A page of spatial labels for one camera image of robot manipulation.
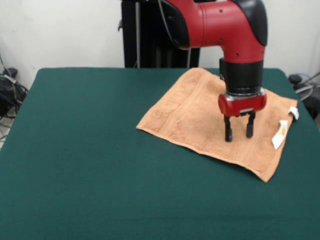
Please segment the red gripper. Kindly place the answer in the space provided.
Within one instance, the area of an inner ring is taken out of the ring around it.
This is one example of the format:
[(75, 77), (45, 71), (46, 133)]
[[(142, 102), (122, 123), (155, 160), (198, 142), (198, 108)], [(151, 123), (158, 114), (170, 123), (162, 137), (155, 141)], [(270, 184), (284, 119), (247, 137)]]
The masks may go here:
[(246, 137), (252, 138), (254, 134), (254, 120), (256, 112), (261, 111), (267, 103), (266, 90), (261, 87), (254, 95), (230, 95), (227, 92), (218, 96), (218, 106), (224, 115), (225, 141), (232, 142), (233, 133), (230, 117), (242, 116), (249, 113), (246, 126)]

